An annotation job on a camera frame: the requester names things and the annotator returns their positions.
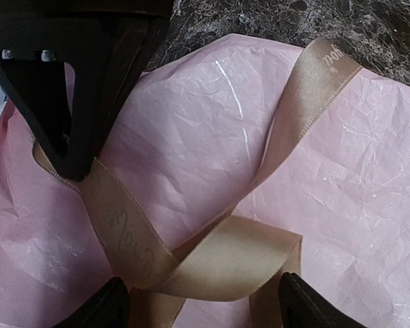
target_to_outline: screw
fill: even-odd
[[[41,53],[41,60],[44,63],[55,62],[56,61],[56,56],[50,50],[43,50],[42,53]]]
[[[3,60],[9,60],[9,59],[14,59],[14,54],[12,53],[11,50],[9,49],[3,49],[1,51],[1,58]]]

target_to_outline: tan ribbon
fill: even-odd
[[[254,328],[281,327],[277,287],[282,272],[300,270],[301,237],[231,213],[285,161],[360,68],[335,46],[323,40],[311,43],[284,88],[249,188],[174,251],[98,159],[89,176],[74,183],[60,178],[41,148],[34,148],[45,170],[80,193],[113,273],[133,287],[130,327],[171,327],[185,299],[248,296]]]

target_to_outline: black marble countertop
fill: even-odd
[[[229,33],[306,46],[323,36],[373,72],[410,85],[410,0],[175,0],[148,68]]]

